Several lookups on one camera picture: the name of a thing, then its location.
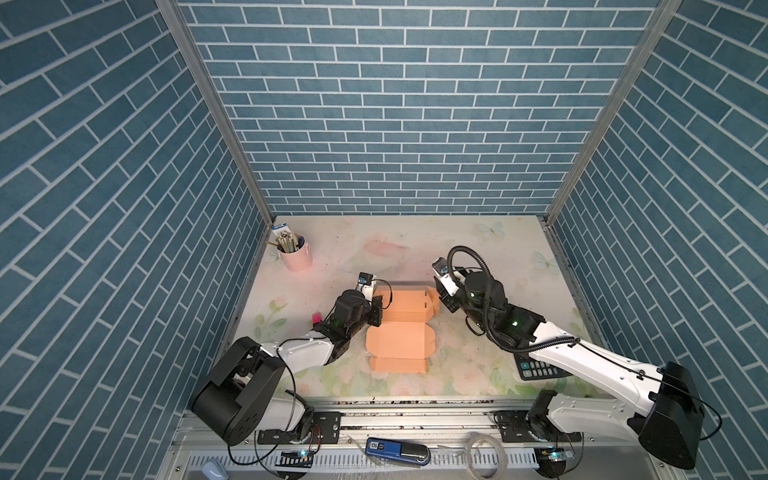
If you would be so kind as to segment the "pink paper box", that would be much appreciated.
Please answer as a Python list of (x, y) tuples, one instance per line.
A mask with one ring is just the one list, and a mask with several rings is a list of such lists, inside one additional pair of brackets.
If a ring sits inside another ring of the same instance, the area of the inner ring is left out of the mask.
[(380, 326), (370, 327), (366, 349), (376, 373), (425, 374), (436, 350), (436, 333), (428, 322), (440, 311), (434, 287), (395, 289)]

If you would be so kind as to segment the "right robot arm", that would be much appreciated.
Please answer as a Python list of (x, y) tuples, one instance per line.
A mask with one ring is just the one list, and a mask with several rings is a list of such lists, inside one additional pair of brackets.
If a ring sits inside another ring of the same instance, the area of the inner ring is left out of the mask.
[(527, 415), (536, 437), (598, 433), (636, 441), (673, 467), (694, 468), (705, 407), (685, 367), (675, 362), (657, 367), (570, 335), (509, 303), (501, 283), (483, 271), (451, 273), (440, 264), (434, 270), (443, 304), (450, 311), (464, 311), (499, 349), (556, 367), (608, 393), (606, 399), (592, 400), (540, 393)]

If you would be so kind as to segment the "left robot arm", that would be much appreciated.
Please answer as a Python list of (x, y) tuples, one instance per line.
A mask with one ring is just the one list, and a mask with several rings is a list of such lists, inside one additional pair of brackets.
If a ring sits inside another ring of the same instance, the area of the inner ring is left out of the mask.
[[(302, 440), (312, 428), (314, 408), (298, 394), (295, 375), (338, 360), (364, 326), (381, 325), (382, 314), (379, 296), (347, 289), (303, 336), (266, 344), (241, 337), (200, 381), (190, 410), (228, 446), (264, 431), (281, 432), (288, 442)], [(280, 394), (284, 378), (293, 385)]]

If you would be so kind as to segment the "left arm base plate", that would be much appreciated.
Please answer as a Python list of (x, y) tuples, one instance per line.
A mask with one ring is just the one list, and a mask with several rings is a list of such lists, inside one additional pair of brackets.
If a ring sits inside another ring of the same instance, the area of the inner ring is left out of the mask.
[(288, 432), (281, 430), (260, 430), (257, 443), (260, 445), (283, 445), (306, 443), (312, 438), (312, 443), (337, 444), (341, 430), (342, 414), (338, 411), (317, 412), (312, 415), (306, 412), (299, 423)]

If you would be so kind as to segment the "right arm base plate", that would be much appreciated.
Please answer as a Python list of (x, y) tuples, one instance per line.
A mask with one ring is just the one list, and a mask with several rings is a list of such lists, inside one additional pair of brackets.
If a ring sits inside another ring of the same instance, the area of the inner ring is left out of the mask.
[(527, 413), (520, 410), (492, 412), (491, 419), (504, 443), (564, 442), (569, 445), (583, 439), (580, 432), (560, 432), (547, 420), (531, 422)]

